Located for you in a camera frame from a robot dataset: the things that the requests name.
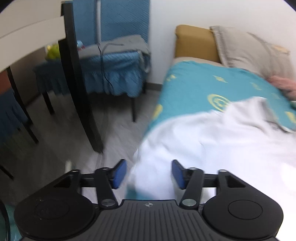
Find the bed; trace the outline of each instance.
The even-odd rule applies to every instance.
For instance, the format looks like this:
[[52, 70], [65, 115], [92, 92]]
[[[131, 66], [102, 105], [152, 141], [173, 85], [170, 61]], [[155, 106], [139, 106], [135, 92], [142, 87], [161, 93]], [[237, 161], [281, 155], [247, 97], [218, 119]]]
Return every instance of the bed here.
[[[255, 120], [257, 110], [264, 120]], [[296, 170], [295, 115], [282, 92], [262, 77], [221, 64], [213, 31], [177, 26], [175, 59], [165, 77], [151, 123], [134, 155], [136, 164], [128, 177], [126, 198], [180, 200], [183, 192], [171, 176], [173, 159], [185, 168], [197, 167], [206, 173], [227, 169], [281, 205], [284, 221], [277, 237], [289, 240], [296, 214], [296, 192], [288, 177], [295, 175]], [[240, 124], [262, 128], [265, 137], [273, 131], [280, 135], [272, 141], [257, 143], [258, 140], [251, 140], [252, 129], [245, 133], [235, 129], [238, 119]], [[217, 125], [211, 126], [209, 121], [217, 121]], [[237, 131], [232, 133], [231, 138], [237, 139], [231, 145], [231, 138], [226, 139], [219, 131], [221, 122], [227, 121], [231, 123], [228, 131]], [[244, 134], [250, 138], [248, 141], [239, 138]], [[256, 135], [254, 132], [253, 139], [261, 138]], [[250, 143], [256, 146], [249, 148]], [[202, 202], [213, 195], [214, 190], [204, 189]]]

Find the metal screw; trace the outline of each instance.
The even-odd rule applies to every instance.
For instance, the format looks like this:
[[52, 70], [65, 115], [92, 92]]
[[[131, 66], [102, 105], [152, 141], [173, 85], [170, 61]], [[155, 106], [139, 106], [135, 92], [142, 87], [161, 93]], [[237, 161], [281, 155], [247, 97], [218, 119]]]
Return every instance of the metal screw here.
[[188, 198], [188, 199], [184, 199], [182, 201], [182, 204], [187, 206], [187, 207], [192, 207], [192, 206], [196, 205], [196, 201], [194, 199]]
[[101, 204], [105, 207], [111, 207], [113, 205], [115, 205], [115, 201], [113, 199], [104, 199]]

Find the teal blanket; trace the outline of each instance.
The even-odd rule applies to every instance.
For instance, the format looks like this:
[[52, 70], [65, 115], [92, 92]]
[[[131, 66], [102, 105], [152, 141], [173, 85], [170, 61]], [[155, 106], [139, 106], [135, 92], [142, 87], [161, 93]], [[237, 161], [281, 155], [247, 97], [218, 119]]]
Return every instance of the teal blanket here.
[[257, 75], [194, 61], [177, 63], [166, 75], [148, 131], [168, 118], [211, 109], [223, 111], [229, 102], [252, 96], [267, 98], [279, 123], [295, 128], [296, 110], [277, 88]]

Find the gray cloth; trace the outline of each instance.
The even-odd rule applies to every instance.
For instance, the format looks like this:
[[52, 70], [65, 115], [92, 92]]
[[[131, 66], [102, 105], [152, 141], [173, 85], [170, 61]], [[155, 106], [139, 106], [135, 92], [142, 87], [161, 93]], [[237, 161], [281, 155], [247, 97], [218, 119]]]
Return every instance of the gray cloth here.
[[245, 69], [266, 80], [272, 75], [294, 79], [289, 50], [235, 28], [210, 28], [225, 67]]
[[[102, 54], [139, 51], [142, 54], [150, 55], [149, 46], [140, 35], [129, 35], [112, 41], [104, 41], [99, 44], [99, 47]], [[98, 45], [90, 45], [78, 53], [80, 59], [100, 55]]]

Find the beige pillow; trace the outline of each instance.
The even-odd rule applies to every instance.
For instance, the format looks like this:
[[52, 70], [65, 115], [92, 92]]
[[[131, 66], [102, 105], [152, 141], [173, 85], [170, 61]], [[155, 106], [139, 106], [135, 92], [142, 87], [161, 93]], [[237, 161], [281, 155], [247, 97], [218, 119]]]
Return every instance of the beige pillow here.
[[210, 28], [221, 62], [226, 67], [246, 69], [264, 79], [273, 75], [294, 79], [289, 50], [235, 28]]

